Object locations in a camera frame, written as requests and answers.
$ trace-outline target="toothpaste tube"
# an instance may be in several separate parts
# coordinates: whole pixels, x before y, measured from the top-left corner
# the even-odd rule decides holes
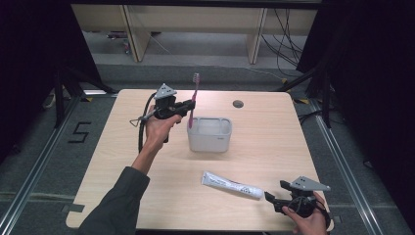
[[[259,189],[259,188],[256,188],[250,185],[246,185],[246,184],[237,183],[229,179],[215,175],[208,171],[204,172],[204,176],[202,177],[202,184],[207,185],[207,186],[214,186],[218,188],[225,188],[225,189],[233,190],[236,192],[249,195],[256,199],[260,199],[263,195],[262,189]]]

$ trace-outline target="metal bracket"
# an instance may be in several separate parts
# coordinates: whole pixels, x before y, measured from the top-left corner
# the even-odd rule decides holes
[[[321,184],[305,176],[300,176],[298,179],[290,183],[292,188],[301,189],[302,191],[330,191],[330,186]]]
[[[162,84],[162,86],[159,88],[159,90],[156,92],[155,100],[165,98],[168,96],[172,96],[177,94],[177,91],[167,86],[165,83]]]

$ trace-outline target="wooden table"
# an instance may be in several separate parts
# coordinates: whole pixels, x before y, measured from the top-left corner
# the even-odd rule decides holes
[[[153,92],[119,92],[74,200],[85,207],[82,212],[69,213],[69,227],[78,227],[114,186],[124,167],[132,164],[138,153],[138,127],[129,121],[142,115]],[[192,94],[193,91],[178,90],[176,101],[188,100]],[[235,108],[235,100],[242,101],[244,107]],[[150,169],[151,182],[141,201],[137,228],[291,230],[292,221],[276,213],[264,198],[250,199],[201,184],[203,172],[208,170],[259,187],[278,198],[291,199],[290,192],[280,187],[280,180],[292,182],[304,175],[319,181],[290,96],[199,91],[194,116],[231,119],[229,150],[221,154],[192,152],[186,131],[189,116],[184,117],[171,129],[169,142]]]

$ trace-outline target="sleeve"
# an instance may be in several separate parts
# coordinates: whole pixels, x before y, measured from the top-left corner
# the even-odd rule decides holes
[[[135,234],[140,200],[150,178],[126,167],[113,189],[79,226],[78,234]]]

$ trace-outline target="human hand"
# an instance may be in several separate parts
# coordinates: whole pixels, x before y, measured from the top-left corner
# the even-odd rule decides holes
[[[154,106],[150,107],[149,112],[152,112]],[[146,122],[146,143],[145,146],[151,148],[155,151],[158,151],[162,148],[164,140],[167,138],[168,133],[170,132],[171,127],[174,124],[179,123],[182,119],[182,116],[175,115],[168,119],[157,119],[155,117],[150,117]]]
[[[324,199],[314,192],[314,196],[318,202],[317,206],[323,207],[325,201]],[[288,207],[283,207],[283,212],[290,217],[295,223],[296,227],[293,229],[294,234],[298,234],[299,232],[304,235],[326,235],[326,220],[324,218],[323,213],[319,209],[314,209],[312,215],[303,218],[296,214],[295,211],[289,209]]]

